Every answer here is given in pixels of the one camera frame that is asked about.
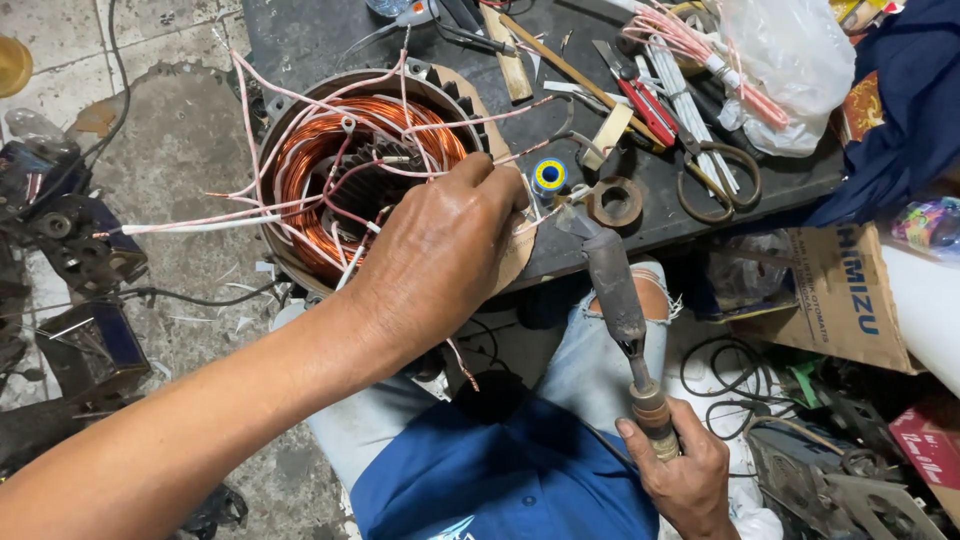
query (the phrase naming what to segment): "solder wire spool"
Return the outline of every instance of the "solder wire spool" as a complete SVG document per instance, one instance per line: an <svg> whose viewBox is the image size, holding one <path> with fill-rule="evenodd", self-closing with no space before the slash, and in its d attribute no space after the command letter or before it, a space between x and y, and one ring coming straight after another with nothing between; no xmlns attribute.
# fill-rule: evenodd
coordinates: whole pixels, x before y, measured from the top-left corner
<svg viewBox="0 0 960 540"><path fill-rule="evenodd" d="M537 163L530 186L541 199L550 199L566 184L566 166L560 160L547 158Z"/></svg>

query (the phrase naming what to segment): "wooden stick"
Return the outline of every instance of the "wooden stick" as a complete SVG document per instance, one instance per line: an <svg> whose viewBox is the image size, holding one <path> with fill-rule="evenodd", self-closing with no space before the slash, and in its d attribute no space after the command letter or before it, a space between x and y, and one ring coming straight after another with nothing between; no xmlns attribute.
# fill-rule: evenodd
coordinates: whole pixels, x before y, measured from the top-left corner
<svg viewBox="0 0 960 540"><path fill-rule="evenodd" d="M513 30L514 34L516 34L521 40L523 40L524 43L536 49L537 52L540 53L540 55L543 57L544 60L547 60L550 63L557 66L557 68L563 71L563 73L567 74L571 79L583 85L587 90L589 90L590 93L593 94L593 96L599 99L601 102L603 102L603 104L606 105L608 109L613 110L613 108L616 106L616 102L609 95L607 95L607 92L604 92L602 89L600 89L600 86L595 85L593 81L591 81L582 73L574 69L572 65L567 63L564 59L560 58L560 56L557 55L557 53L551 51L549 47L547 47L543 43L540 43L539 41L534 39L534 37L531 36L529 32L527 32L526 30L523 30L523 27L516 24L516 22L506 14L502 13L500 15L500 22L503 23L503 25L509 28L510 30ZM654 135L653 132L651 132L650 129L643 124L643 122L640 122L636 118L636 116L630 117L630 126L634 128L634 130L637 131L638 133L643 134L644 136L646 136L647 138L653 141L654 143L653 151L655 153L659 154L660 152L663 152L664 150L666 150L666 146L663 144L663 141L658 139L657 136Z"/></svg>
<svg viewBox="0 0 960 540"><path fill-rule="evenodd" d="M514 47L514 37L510 31L500 24L497 19L498 13L490 6L480 4L480 13L487 21L487 30L490 32L490 38ZM496 53L496 60L500 62L500 72L503 73L503 80L507 83L507 93L510 94L510 101L514 105L526 101L533 97L534 91L530 88L530 81L527 79L527 72L523 70L523 62L520 60L519 49L510 56L503 53Z"/></svg>

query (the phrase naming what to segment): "cardboard box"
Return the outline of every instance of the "cardboard box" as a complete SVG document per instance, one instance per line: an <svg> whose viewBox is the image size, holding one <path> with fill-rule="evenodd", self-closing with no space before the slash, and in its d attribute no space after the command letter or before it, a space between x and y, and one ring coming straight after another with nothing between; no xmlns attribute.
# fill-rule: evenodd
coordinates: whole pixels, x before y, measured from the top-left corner
<svg viewBox="0 0 960 540"><path fill-rule="evenodd" d="M912 406L890 432L960 528L960 401L947 395Z"/></svg>
<svg viewBox="0 0 960 540"><path fill-rule="evenodd" d="M907 353L876 227L790 229L798 307L731 323L739 335L917 374Z"/></svg>

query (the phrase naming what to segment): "workbench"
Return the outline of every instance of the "workbench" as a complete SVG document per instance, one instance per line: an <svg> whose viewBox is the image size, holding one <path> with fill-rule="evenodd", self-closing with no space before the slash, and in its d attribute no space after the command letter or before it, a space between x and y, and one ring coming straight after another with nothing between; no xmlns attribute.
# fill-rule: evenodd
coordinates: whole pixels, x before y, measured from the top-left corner
<svg viewBox="0 0 960 540"><path fill-rule="evenodd" d="M318 2L317 0L243 0L257 70L267 80L300 92L333 75L342 53L361 37L390 23L376 16L363 0ZM618 92L607 66L591 45L592 39L606 39L611 44L628 14L600 0L516 0L510 15L531 34L546 33L545 43L560 52L564 36L573 30L564 49L564 59L608 92ZM454 24L449 17L444 19ZM403 44L403 31L367 46L343 61L337 71L364 67L392 67ZM414 29L410 37L409 55L450 67L473 83L491 114L513 110L496 56L489 50L444 39L432 23ZM547 62L540 65L540 77L533 80L533 66L524 60L531 86L533 103L549 92L542 89L544 78L570 82ZM271 92L265 94L268 108L282 108L283 99ZM564 123L566 102L555 101L517 117L498 122L500 133L514 151L529 148L554 134ZM572 129L593 137L603 118L576 103ZM631 255L666 244L683 241L716 227L700 223L684 212L677 199L677 172L683 166L683 154L669 149L662 155L629 148L615 152L601 167L585 176L577 167L575 154L579 145L565 139L524 156L517 161L530 175L544 158L556 158L566 164L568 184L582 180L592 183L598 178L618 175L638 181L644 195L643 213L632 228L624 233L624 242ZM804 159L768 158L761 163L763 197L750 212L738 213L733 223L794 208L827 195L841 183L843 153L832 133L828 132L813 156ZM743 171L734 171L737 179ZM685 185L688 198L700 211L720 206L709 199L707 192L692 177ZM580 239L555 229L550 222L539 227L530 262L509 289L519 289L549 277L559 277L583 269L586 261L580 253Z"/></svg>

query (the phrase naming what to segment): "shimizu logo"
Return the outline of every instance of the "shimizu logo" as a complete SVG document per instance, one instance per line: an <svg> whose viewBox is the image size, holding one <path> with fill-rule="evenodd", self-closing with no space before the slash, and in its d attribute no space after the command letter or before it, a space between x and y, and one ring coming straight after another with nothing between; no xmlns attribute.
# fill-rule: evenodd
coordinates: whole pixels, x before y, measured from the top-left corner
<svg viewBox="0 0 960 540"><path fill-rule="evenodd" d="M455 523L448 528L440 531L438 534L427 538L427 540L476 540L473 538L473 535L467 532L464 536L461 536L460 533L464 532L470 523L473 521L473 516L470 516L464 519L460 523Z"/></svg>

